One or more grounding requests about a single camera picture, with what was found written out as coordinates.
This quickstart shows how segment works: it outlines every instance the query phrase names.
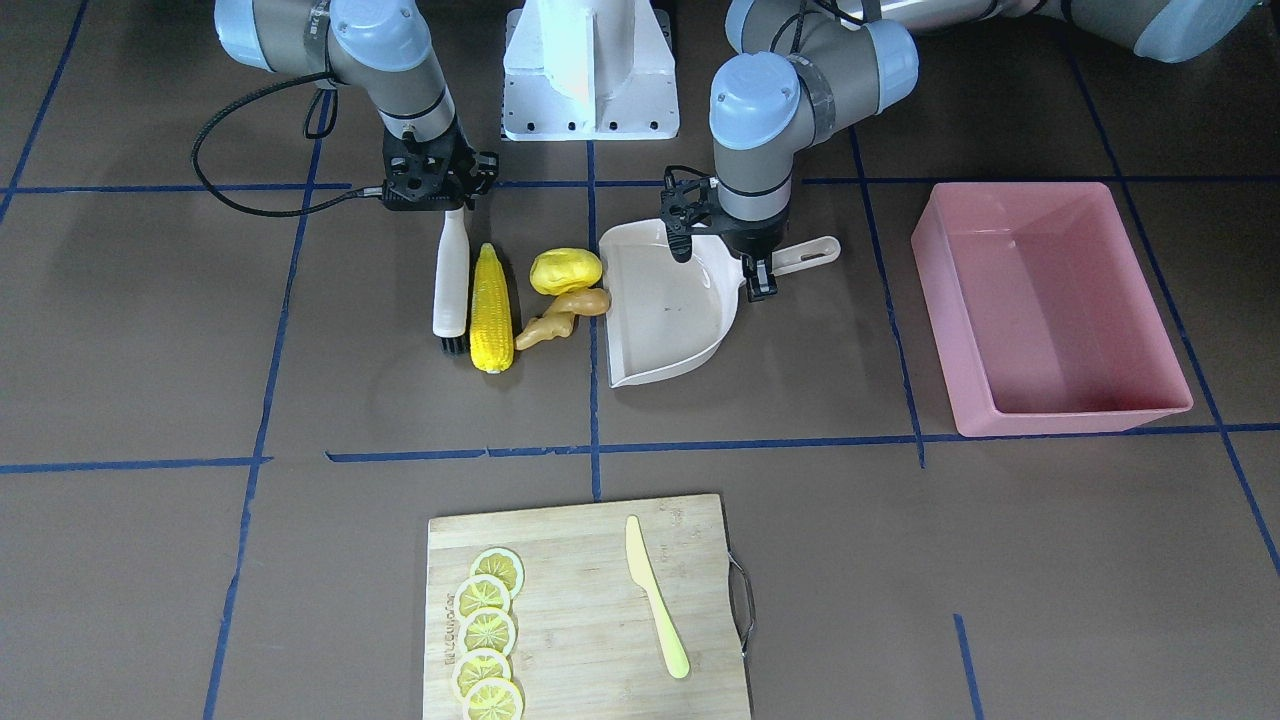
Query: yellow knife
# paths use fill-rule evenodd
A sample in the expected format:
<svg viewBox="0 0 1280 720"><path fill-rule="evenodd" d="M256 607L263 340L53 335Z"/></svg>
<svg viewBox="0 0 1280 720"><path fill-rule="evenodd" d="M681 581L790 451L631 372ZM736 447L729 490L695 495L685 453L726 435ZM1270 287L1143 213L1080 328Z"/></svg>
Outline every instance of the yellow knife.
<svg viewBox="0 0 1280 720"><path fill-rule="evenodd" d="M689 675L689 656L685 655L685 646L680 643L676 625L667 614L667 605L662 602L658 579L653 577L649 552L644 547L644 536L640 534L640 518L635 515L627 518L627 568L631 569L635 584L649 596L649 610L653 611L653 621L658 626L658 643L662 646L667 673L671 673L672 678Z"/></svg>

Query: lemon slice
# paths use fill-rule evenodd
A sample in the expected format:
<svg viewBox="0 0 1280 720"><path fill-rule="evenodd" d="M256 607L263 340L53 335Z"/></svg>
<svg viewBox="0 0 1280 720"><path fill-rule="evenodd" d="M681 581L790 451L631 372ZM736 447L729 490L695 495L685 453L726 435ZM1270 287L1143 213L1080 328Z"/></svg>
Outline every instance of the lemon slice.
<svg viewBox="0 0 1280 720"><path fill-rule="evenodd" d="M525 587L525 564L520 556L506 547L490 547L471 561L472 575L493 575L502 579L515 598Z"/></svg>
<svg viewBox="0 0 1280 720"><path fill-rule="evenodd" d="M481 607L497 607L506 612L511 610L511 593L499 578L472 575L458 585L453 607L460 618L466 618Z"/></svg>
<svg viewBox="0 0 1280 720"><path fill-rule="evenodd" d="M462 621L458 638L467 652L486 647L509 655L516 644L516 621L504 610L481 607Z"/></svg>
<svg viewBox="0 0 1280 720"><path fill-rule="evenodd" d="M511 679L511 664L495 650L481 647L458 659L453 666L453 694L465 701L471 688L489 678Z"/></svg>
<svg viewBox="0 0 1280 720"><path fill-rule="evenodd" d="M503 678L486 678L471 685L462 705L466 720L520 720L525 714L520 689Z"/></svg>

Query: pink container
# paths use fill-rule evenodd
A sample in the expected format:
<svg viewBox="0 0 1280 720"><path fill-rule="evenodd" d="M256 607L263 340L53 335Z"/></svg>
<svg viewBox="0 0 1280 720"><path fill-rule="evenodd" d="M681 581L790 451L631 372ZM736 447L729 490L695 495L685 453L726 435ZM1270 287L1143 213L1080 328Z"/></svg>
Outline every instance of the pink container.
<svg viewBox="0 0 1280 720"><path fill-rule="evenodd" d="M960 434L1119 432L1190 410L1105 184L938 184L911 247Z"/></svg>

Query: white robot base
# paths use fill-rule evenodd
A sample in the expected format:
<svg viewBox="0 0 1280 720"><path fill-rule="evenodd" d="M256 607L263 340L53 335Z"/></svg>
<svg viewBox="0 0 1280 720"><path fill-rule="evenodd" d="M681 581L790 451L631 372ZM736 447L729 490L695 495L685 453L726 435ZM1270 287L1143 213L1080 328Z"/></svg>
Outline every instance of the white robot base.
<svg viewBox="0 0 1280 720"><path fill-rule="evenodd" d="M503 135L667 140L680 129L669 18L648 0L529 0L507 17Z"/></svg>

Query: wooden cutting board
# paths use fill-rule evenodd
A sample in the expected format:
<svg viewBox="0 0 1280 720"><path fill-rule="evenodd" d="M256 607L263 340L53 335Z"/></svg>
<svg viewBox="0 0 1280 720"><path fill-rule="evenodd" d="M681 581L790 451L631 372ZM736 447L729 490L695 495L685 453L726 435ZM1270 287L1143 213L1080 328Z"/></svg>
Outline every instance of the wooden cutting board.
<svg viewBox="0 0 1280 720"><path fill-rule="evenodd" d="M649 603L627 570L625 529L640 518L689 676L667 674ZM457 720L452 605L471 561L506 547L525 565L512 601L509 660L526 720L749 719L746 675L728 600L717 495L435 518L428 529L424 720Z"/></svg>

